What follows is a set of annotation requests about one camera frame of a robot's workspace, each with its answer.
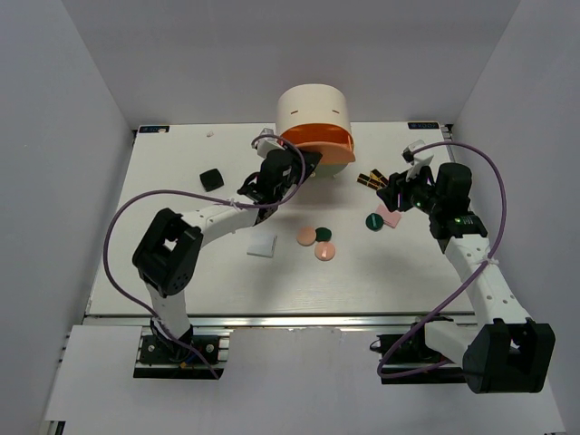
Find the pink square compact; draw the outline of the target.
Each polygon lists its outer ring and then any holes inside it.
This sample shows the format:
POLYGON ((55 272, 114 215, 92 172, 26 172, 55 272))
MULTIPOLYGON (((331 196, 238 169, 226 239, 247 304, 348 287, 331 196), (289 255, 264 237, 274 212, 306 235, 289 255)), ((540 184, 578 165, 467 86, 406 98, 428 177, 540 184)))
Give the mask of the pink square compact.
POLYGON ((384 205, 378 206, 375 213, 378 214, 382 218, 383 223, 390 228, 396 228, 401 221, 400 212, 391 212, 384 205))

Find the orange top drawer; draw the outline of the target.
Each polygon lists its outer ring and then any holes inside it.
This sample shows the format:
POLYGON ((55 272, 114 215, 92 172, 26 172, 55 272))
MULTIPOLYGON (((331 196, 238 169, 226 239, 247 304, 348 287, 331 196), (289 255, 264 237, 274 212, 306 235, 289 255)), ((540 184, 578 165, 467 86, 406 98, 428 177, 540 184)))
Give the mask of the orange top drawer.
POLYGON ((309 123, 294 126, 282 133, 298 149, 322 154, 323 165, 343 165, 355 162, 352 134, 337 125, 309 123))

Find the green round compact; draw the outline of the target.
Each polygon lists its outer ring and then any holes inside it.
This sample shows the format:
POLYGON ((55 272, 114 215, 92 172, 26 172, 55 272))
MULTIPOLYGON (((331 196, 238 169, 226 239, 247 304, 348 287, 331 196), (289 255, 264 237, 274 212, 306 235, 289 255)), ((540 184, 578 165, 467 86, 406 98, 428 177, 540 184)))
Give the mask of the green round compact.
POLYGON ((378 213, 371 213, 365 219, 365 226, 373 232, 379 231, 384 226, 384 219, 378 213))

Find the white square compact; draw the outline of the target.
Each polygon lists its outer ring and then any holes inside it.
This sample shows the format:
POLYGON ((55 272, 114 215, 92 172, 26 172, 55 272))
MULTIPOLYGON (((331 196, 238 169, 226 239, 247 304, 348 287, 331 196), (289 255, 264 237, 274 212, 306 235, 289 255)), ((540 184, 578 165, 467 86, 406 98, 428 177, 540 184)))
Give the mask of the white square compact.
POLYGON ((276 250, 277 235, 274 233, 255 233, 246 249, 249 256, 273 258, 276 250))

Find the black square compact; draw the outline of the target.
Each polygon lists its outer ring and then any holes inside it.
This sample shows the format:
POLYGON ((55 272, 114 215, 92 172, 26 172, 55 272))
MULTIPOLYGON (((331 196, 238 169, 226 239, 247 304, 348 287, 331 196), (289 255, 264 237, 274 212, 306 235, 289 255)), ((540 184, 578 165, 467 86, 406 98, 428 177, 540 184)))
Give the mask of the black square compact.
POLYGON ((199 179, 206 192, 211 192, 224 186, 223 176, 216 168, 200 173, 199 179))

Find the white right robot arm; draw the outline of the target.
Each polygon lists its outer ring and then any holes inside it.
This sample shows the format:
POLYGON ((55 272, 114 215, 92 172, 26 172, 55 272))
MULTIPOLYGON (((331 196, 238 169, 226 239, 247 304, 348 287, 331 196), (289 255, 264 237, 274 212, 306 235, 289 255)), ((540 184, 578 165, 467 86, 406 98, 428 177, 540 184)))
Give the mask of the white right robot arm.
POLYGON ((476 316, 474 329, 439 312, 418 320, 410 337, 400 338, 383 357, 415 357, 437 366, 455 363, 475 393, 541 392, 556 336, 535 322, 517 301, 491 257, 488 231, 470 206, 472 174, 458 163, 428 166, 389 176, 378 197, 390 211, 416 208, 454 267, 476 316))

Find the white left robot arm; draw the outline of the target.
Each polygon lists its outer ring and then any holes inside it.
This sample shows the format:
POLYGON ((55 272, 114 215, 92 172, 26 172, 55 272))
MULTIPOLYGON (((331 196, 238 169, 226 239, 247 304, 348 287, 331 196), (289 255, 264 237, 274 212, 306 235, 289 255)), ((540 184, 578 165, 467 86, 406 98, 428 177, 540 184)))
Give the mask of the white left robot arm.
POLYGON ((132 256, 145 282, 157 318, 154 333, 160 350, 171 361, 186 359, 191 351, 192 326, 184 290, 201 249, 209 243, 270 218, 287 192, 306 180, 318 166, 316 151, 271 150, 260 170, 248 176, 224 205, 212 205, 182 215, 164 208, 153 218, 132 256))

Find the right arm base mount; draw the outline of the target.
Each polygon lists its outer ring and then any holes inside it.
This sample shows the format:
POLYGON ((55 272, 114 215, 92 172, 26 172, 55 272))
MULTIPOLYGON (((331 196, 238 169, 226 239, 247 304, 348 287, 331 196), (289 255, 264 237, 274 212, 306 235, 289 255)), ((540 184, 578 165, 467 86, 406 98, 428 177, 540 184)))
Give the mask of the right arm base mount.
MULTIPOLYGON (((372 330, 375 338, 369 351, 381 359, 421 318, 410 318, 409 323, 380 324, 372 330)), ((439 352, 425 345, 424 330, 421 329, 400 344, 387 362, 381 365, 382 385, 443 385, 465 384, 463 372, 457 364, 447 362, 439 352)))

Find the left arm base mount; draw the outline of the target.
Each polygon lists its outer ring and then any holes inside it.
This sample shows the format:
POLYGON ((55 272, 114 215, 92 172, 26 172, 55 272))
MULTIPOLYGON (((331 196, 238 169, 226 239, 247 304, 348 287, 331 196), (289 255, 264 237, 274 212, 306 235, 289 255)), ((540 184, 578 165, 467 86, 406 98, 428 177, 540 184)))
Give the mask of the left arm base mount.
POLYGON ((223 375, 227 358, 227 338, 215 334, 198 334, 190 327, 179 340, 168 338, 150 321, 143 333, 134 363, 133 377, 149 380, 217 381, 223 375))

